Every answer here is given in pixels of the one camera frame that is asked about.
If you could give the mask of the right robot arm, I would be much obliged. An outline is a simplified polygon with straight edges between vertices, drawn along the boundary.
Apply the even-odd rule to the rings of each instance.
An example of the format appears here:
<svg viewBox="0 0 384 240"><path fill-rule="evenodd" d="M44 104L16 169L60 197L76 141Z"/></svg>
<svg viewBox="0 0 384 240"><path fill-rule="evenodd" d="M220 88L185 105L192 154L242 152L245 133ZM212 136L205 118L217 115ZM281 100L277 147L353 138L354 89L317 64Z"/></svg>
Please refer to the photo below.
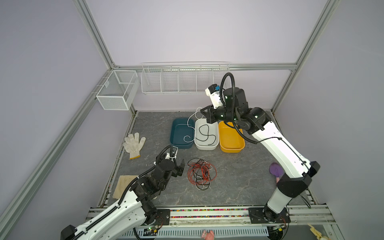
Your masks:
<svg viewBox="0 0 384 240"><path fill-rule="evenodd" d="M320 164L301 155L281 134L272 118L261 108L250 108L243 89L236 87L232 73L224 74L220 85L205 90L212 104L201 109L209 124L232 123L245 141L262 144L278 161L284 174L262 210L268 223L280 219L288 203L304 192L320 170Z"/></svg>

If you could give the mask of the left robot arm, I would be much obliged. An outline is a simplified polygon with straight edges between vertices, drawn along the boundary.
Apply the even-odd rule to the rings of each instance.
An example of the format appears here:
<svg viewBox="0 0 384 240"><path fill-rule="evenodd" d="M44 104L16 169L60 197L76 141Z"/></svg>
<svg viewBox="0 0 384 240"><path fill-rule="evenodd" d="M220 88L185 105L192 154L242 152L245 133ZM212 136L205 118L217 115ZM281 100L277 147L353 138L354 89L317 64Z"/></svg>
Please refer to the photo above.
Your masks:
<svg viewBox="0 0 384 240"><path fill-rule="evenodd" d="M129 230L152 224L157 208L152 200L166 186L171 177L181 176L185 162L177 164L178 148L166 146L157 156L154 166L134 178L111 206L91 220L61 231L62 240L115 240Z"/></svg>

